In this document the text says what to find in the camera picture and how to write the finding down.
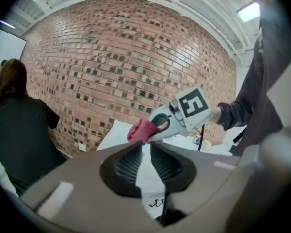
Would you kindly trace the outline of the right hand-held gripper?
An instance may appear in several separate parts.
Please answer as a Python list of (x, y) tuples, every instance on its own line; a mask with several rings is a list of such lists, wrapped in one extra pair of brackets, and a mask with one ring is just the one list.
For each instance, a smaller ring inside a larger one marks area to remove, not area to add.
[(198, 87), (176, 94), (168, 105), (156, 108), (148, 120), (158, 126), (149, 142), (163, 141), (177, 134), (195, 132), (212, 118), (207, 101)]

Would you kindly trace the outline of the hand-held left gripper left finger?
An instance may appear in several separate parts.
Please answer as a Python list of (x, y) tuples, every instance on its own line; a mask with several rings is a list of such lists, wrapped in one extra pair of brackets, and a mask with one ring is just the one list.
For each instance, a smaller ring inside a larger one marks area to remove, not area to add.
[[(142, 205), (140, 189), (114, 171), (113, 161), (104, 172), (108, 157), (128, 156), (129, 171), (136, 174), (142, 161), (142, 148), (122, 144), (78, 155), (35, 182), (20, 197), (40, 220), (51, 225), (157, 225)], [(126, 197), (107, 185), (120, 181), (138, 196)]]

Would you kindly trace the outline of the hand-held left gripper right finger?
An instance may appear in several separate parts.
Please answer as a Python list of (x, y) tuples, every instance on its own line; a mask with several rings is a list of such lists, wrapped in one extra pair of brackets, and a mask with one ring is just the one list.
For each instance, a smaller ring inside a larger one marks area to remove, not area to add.
[(205, 204), (223, 185), (239, 161), (238, 157), (187, 150), (165, 143), (152, 143), (151, 162), (165, 186), (156, 203), (162, 226), (174, 224)]

